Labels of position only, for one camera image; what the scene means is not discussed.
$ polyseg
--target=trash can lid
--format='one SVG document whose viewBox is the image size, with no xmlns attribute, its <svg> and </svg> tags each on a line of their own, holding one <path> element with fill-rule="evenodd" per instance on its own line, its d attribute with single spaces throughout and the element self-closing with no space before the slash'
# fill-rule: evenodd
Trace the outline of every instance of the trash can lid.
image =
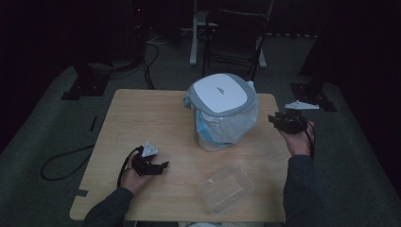
<svg viewBox="0 0 401 227">
<path fill-rule="evenodd" d="M 211 116 L 236 114 L 254 103 L 254 90 L 234 74 L 214 74 L 189 88 L 189 100 L 197 110 Z"/>
</svg>

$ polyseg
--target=white lid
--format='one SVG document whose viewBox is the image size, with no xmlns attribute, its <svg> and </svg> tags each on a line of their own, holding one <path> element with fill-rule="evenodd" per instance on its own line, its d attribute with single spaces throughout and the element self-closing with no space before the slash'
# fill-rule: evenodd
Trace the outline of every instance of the white lid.
<svg viewBox="0 0 401 227">
<path fill-rule="evenodd" d="M 200 100 L 214 113 L 230 111 L 244 105 L 248 95 L 231 77 L 215 74 L 194 84 Z"/>
</svg>

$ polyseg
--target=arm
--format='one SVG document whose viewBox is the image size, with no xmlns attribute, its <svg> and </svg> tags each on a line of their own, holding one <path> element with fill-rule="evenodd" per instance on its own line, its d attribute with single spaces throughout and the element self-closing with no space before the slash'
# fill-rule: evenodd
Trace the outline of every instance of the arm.
<svg viewBox="0 0 401 227">
<path fill-rule="evenodd" d="M 133 196 L 137 195 L 152 178 L 149 175 L 140 177 L 132 168 L 132 158 L 133 155 L 124 171 L 121 186 L 89 211 L 82 227 L 113 227 L 124 219 Z"/>
<path fill-rule="evenodd" d="M 313 135 L 313 123 L 307 128 Z M 310 144 L 304 132 L 286 134 L 279 131 L 286 140 L 292 157 L 288 160 L 288 175 L 284 187 L 284 209 L 287 226 L 327 226 L 321 192 L 310 158 Z"/>
</svg>

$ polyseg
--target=human hand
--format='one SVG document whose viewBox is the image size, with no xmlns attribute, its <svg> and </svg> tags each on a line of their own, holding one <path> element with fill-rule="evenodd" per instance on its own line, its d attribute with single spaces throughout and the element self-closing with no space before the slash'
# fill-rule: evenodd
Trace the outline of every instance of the human hand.
<svg viewBox="0 0 401 227">
<path fill-rule="evenodd" d="M 307 133 L 310 136 L 311 141 L 314 141 L 315 135 L 313 134 L 313 122 L 309 121 L 307 124 Z M 298 134 L 288 134 L 283 131 L 279 131 L 284 137 L 287 143 L 287 148 L 292 156 L 294 155 L 307 155 L 310 156 L 310 143 L 304 131 Z"/>
<path fill-rule="evenodd" d="M 135 169 L 132 168 L 133 156 L 135 156 L 135 154 L 131 155 L 130 159 L 128 160 L 127 168 L 123 173 L 120 186 L 129 189 L 132 194 L 137 195 L 153 178 L 153 176 L 139 176 Z"/>
</svg>

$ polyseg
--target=sleeve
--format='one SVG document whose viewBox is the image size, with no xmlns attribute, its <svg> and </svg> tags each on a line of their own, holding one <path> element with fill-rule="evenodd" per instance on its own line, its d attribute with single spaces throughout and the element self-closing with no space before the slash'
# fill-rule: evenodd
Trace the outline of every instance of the sleeve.
<svg viewBox="0 0 401 227">
<path fill-rule="evenodd" d="M 118 224 L 130 209 L 133 194 L 119 187 L 104 201 L 94 206 L 86 215 L 82 227 L 113 227 Z"/>
<path fill-rule="evenodd" d="M 291 226 L 328 226 L 312 159 L 295 155 L 288 160 L 284 187 L 286 224 Z"/>
</svg>

